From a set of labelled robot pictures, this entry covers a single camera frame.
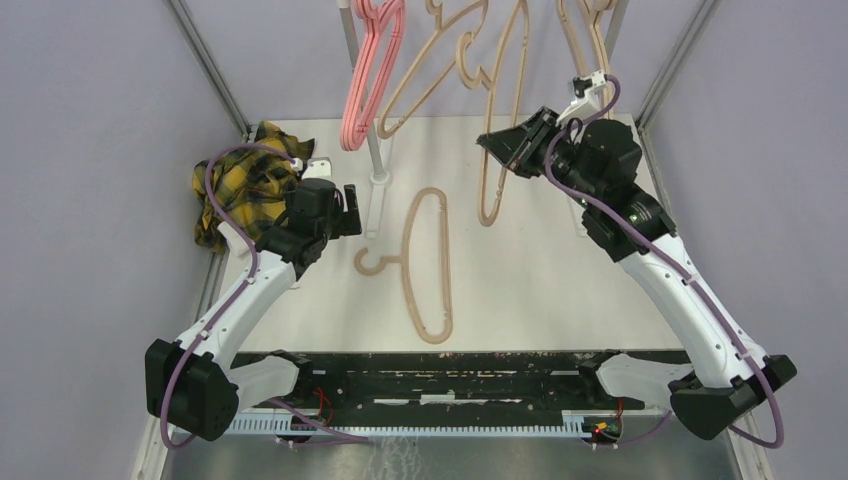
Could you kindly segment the beige hanger with left hook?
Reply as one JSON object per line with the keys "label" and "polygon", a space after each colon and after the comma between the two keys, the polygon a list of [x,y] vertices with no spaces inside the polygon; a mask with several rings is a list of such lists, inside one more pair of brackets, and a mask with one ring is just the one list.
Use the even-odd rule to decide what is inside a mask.
{"label": "beige hanger with left hook", "polygon": [[[417,305],[414,288],[412,285],[410,260],[412,233],[421,203],[427,196],[438,199],[439,208],[439,279],[441,304],[443,310],[442,330],[439,333],[430,332],[420,313]],[[450,233],[448,198],[444,191],[436,187],[426,187],[419,190],[407,211],[401,236],[401,248],[397,255],[382,255],[374,266],[366,266],[363,259],[369,253],[364,247],[356,252],[353,257],[353,266],[362,276],[374,277],[380,274],[389,264],[400,266],[401,287],[404,295],[408,314],[418,337],[427,344],[439,345],[446,342],[452,335],[454,329],[454,314],[451,286],[451,257],[450,257]]]}

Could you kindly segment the beige hanger bottom large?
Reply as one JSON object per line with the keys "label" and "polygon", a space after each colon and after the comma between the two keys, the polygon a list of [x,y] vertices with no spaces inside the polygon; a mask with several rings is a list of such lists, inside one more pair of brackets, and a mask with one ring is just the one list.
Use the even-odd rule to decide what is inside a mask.
{"label": "beige hanger bottom large", "polygon": [[[484,132],[490,133],[492,121],[494,117],[495,100],[497,97],[497,88],[503,66],[506,47],[512,36],[512,32],[516,26],[519,26],[519,47],[520,57],[517,73],[517,85],[514,92],[512,103],[512,111],[510,120],[512,125],[517,124],[519,109],[521,106],[523,84],[526,71],[526,60],[528,55],[528,41],[530,34],[530,11],[529,2],[526,0],[516,1],[512,8],[511,14],[501,30],[500,38],[495,48],[495,59],[493,65],[486,69],[484,66],[470,68],[467,65],[467,52],[472,43],[479,37],[478,31],[464,32],[457,42],[456,46],[456,66],[460,81],[468,90],[484,89],[487,93],[486,104],[484,110]],[[487,150],[482,151],[480,163],[480,176],[477,200],[477,218],[481,226],[491,227],[498,218],[502,204],[506,174],[504,167],[499,167],[499,174],[496,186],[492,189],[494,199],[491,207],[487,203],[487,191],[489,190],[489,169],[494,167],[495,161],[492,160],[491,154]]]}

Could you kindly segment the beige hanger hung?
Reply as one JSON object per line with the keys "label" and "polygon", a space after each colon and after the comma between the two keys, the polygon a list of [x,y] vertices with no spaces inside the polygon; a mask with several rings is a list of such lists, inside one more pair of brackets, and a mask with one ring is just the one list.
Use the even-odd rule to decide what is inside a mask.
{"label": "beige hanger hung", "polygon": [[569,2],[566,0],[555,1],[559,23],[565,35],[576,73],[578,76],[583,77],[589,75],[592,70],[586,61],[578,35],[577,27],[580,18],[570,11],[568,4]]}
{"label": "beige hanger hung", "polygon": [[608,11],[615,9],[617,1],[577,0],[576,4],[588,30],[592,50],[597,60],[598,67],[604,74],[610,74],[610,62],[607,47],[605,45],[605,37],[602,32],[602,20]]}

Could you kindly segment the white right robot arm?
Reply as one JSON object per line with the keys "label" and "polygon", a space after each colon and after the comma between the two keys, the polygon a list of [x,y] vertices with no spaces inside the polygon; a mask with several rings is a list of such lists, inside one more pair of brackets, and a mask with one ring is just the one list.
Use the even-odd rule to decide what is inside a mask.
{"label": "white right robot arm", "polygon": [[711,440],[767,405],[772,447],[785,431],[776,392],[797,373],[770,355],[718,300],[700,275],[659,201],[636,181],[643,152],[630,127],[613,119],[560,122],[542,108],[524,122],[484,133],[477,144],[507,171],[542,177],[582,209],[588,237],[648,295],[686,355],[684,364],[606,353],[584,366],[580,400],[602,408],[615,397],[673,414],[693,435]]}

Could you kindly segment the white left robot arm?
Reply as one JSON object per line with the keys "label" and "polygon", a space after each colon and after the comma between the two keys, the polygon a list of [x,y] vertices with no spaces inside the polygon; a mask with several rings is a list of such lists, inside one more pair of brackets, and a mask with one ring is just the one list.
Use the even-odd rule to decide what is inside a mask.
{"label": "white left robot arm", "polygon": [[224,297],[173,341],[157,339],[145,358],[146,404],[160,434],[177,427],[213,441],[236,415],[283,399],[293,407],[313,397],[307,361],[271,353],[237,366],[235,357],[270,307],[317,262],[328,243],[362,232],[357,190],[330,180],[307,178],[288,190],[280,219],[248,247],[250,262]]}

